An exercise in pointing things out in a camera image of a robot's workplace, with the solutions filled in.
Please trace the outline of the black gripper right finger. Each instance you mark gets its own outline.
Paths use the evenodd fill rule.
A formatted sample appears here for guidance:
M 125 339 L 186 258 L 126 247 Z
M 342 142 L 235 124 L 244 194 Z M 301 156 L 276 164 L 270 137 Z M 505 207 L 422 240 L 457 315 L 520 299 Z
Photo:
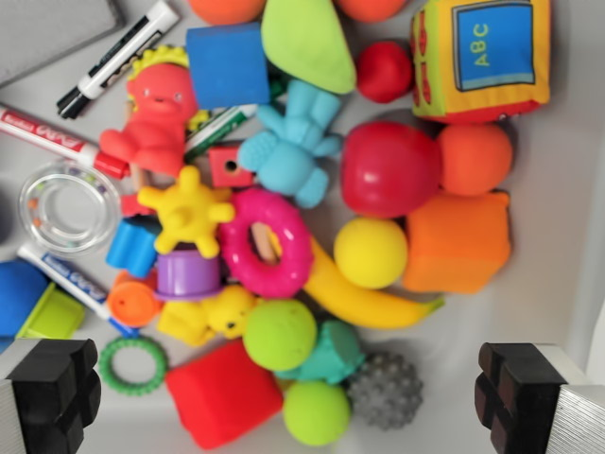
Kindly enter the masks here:
M 478 352 L 475 412 L 497 453 L 602 453 L 604 386 L 548 343 Z

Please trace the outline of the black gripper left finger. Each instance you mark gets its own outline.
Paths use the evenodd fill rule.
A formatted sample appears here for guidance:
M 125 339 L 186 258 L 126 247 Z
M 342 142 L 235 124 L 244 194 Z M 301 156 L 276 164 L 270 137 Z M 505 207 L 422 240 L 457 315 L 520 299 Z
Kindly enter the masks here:
M 1 451 L 76 453 L 96 419 L 95 342 L 15 339 L 1 351 Z

